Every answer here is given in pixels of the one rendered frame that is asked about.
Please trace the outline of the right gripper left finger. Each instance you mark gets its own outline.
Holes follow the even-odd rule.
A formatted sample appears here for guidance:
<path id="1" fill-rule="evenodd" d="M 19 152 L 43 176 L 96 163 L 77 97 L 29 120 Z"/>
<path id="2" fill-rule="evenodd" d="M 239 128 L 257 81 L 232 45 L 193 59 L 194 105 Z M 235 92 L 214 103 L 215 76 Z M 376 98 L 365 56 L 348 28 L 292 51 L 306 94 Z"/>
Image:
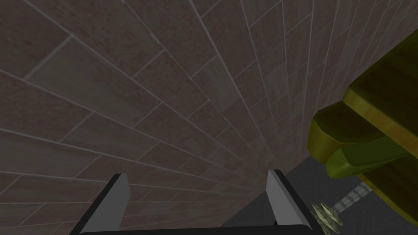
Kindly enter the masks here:
<path id="1" fill-rule="evenodd" d="M 96 197 L 70 235 L 112 235 L 120 229 L 130 198 L 126 174 L 115 174 Z"/>

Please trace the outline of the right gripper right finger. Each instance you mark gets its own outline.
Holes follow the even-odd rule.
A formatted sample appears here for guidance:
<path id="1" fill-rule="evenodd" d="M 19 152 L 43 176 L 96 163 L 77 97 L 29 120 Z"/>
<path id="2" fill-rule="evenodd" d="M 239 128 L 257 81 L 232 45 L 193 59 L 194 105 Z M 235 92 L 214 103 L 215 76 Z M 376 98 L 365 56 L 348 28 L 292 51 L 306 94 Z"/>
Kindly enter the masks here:
<path id="1" fill-rule="evenodd" d="M 266 193 L 278 225 L 315 226 L 315 218 L 280 170 L 268 170 Z"/>

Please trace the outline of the pale patterned lamp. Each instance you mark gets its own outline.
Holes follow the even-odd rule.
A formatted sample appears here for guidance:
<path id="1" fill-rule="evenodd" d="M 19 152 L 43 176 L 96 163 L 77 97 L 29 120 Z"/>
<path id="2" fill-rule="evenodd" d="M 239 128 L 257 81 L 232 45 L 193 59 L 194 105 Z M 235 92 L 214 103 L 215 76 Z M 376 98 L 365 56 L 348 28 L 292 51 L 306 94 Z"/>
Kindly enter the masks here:
<path id="1" fill-rule="evenodd" d="M 372 189 L 365 182 L 362 182 L 332 207 L 323 202 L 321 202 L 321 206 L 313 204 L 314 212 L 311 214 L 320 225 L 324 235 L 331 235 L 329 230 L 339 234 L 340 231 L 337 226 L 343 226 L 343 222 L 338 215 L 371 191 Z"/>

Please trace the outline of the olive green wooden furniture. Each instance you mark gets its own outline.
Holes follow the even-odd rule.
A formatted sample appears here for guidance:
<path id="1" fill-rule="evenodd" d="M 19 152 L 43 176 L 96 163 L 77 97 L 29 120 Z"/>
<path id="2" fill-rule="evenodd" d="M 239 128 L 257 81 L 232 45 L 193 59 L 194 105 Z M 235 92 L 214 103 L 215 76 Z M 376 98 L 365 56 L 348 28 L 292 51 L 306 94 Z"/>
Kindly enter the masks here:
<path id="1" fill-rule="evenodd" d="M 330 178 L 358 176 L 418 227 L 418 29 L 313 116 L 307 150 Z"/>

